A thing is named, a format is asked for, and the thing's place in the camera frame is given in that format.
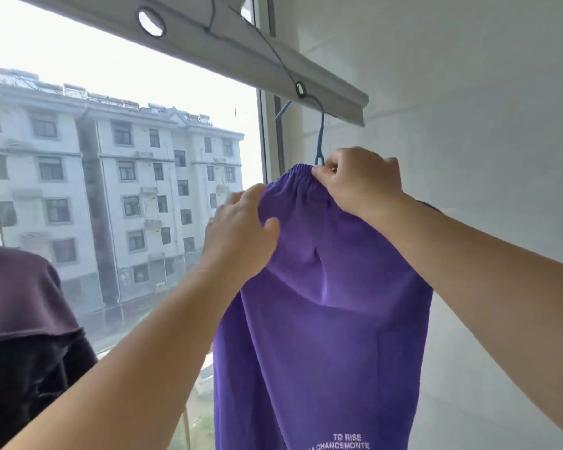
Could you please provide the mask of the person's left hand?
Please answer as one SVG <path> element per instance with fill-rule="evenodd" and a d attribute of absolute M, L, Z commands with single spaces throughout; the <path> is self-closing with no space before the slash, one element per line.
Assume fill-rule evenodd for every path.
<path fill-rule="evenodd" d="M 258 183 L 230 195 L 218 207 L 205 231 L 198 270 L 239 291 L 270 260 L 263 258 L 259 205 L 266 186 Z"/>

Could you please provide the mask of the person's right hand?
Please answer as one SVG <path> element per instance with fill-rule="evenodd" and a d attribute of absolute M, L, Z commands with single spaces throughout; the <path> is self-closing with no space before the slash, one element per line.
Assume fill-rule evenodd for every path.
<path fill-rule="evenodd" d="M 324 165 L 337 167 L 335 203 L 347 213 L 373 225 L 382 225 L 399 204 L 409 199 L 404 193 L 397 158 L 383 158 L 360 146 L 337 149 Z"/>

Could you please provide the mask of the purple trousers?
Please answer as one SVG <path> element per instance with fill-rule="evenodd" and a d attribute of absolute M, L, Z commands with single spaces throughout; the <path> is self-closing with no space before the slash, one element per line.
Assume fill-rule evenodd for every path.
<path fill-rule="evenodd" d="M 280 235 L 218 326 L 216 450 L 407 450 L 433 289 L 311 169 L 262 195 Z"/>

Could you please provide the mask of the person's right forearm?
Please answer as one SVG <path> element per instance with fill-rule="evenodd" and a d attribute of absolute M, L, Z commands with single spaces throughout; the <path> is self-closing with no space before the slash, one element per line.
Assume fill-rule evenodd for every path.
<path fill-rule="evenodd" d="M 563 431 L 563 264 L 401 192 L 368 194 L 362 206 L 360 217 L 397 248 Z"/>

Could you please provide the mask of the person's left forearm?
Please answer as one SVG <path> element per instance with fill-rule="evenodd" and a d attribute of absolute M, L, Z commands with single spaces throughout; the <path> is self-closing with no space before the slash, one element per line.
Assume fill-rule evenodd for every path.
<path fill-rule="evenodd" d="M 256 273 L 196 268 L 2 450 L 166 450 L 225 310 Z"/>

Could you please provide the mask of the blue clothes hanger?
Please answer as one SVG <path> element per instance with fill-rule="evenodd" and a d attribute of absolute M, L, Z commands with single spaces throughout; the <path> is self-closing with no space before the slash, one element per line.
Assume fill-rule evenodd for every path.
<path fill-rule="evenodd" d="M 315 166 L 324 165 L 325 164 L 325 158 L 323 156 L 323 151 L 322 151 L 323 132 L 324 132 L 324 129 L 325 129 L 325 110 L 324 110 L 324 107 L 317 97 L 315 97 L 314 95 L 312 95 L 311 93 L 309 93 L 307 91 L 306 87 L 302 85 L 301 81 L 299 81 L 295 84 L 295 91 L 297 93 L 299 100 L 311 100 L 311 101 L 313 101 L 315 103 L 315 105 L 318 107 L 319 112 L 321 114 L 320 126 L 319 126 L 319 130 L 318 130 L 318 134 L 317 134 L 316 156 L 315 156 L 314 165 Z"/>

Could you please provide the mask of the grey apartment building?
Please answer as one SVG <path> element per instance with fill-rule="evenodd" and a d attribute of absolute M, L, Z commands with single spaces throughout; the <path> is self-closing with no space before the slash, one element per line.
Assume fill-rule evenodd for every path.
<path fill-rule="evenodd" d="M 43 256 L 97 354 L 197 263 L 205 226 L 242 189 L 244 134 L 0 68 L 0 231 Z"/>

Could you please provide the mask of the dark purple garment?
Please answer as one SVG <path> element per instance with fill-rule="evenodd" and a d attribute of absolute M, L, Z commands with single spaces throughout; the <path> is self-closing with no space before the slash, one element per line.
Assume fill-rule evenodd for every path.
<path fill-rule="evenodd" d="M 42 256 L 0 246 L 0 341 L 80 331 L 52 264 Z"/>

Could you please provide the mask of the black garment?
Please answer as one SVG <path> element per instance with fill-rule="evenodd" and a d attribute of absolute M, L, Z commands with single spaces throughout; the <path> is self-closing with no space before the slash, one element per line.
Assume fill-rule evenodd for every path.
<path fill-rule="evenodd" d="M 96 363 L 82 329 L 1 340 L 0 450 Z"/>

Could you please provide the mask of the white window frame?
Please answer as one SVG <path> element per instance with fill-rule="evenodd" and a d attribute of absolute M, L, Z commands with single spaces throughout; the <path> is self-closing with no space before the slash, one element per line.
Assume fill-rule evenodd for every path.
<path fill-rule="evenodd" d="M 246 0 L 244 9 L 257 28 L 276 38 L 274 0 Z M 286 171 L 282 121 L 274 116 L 282 107 L 277 95 L 256 89 L 257 113 L 262 157 L 262 175 L 265 183 L 276 181 Z"/>

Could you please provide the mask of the grey metal drying rail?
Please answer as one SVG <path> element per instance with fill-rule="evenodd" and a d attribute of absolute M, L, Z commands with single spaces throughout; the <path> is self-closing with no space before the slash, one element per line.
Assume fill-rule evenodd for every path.
<path fill-rule="evenodd" d="M 281 40 L 248 22 L 223 0 L 212 33 L 210 0 L 21 0 L 298 104 L 299 81 L 325 114 L 363 127 L 369 97 Z"/>

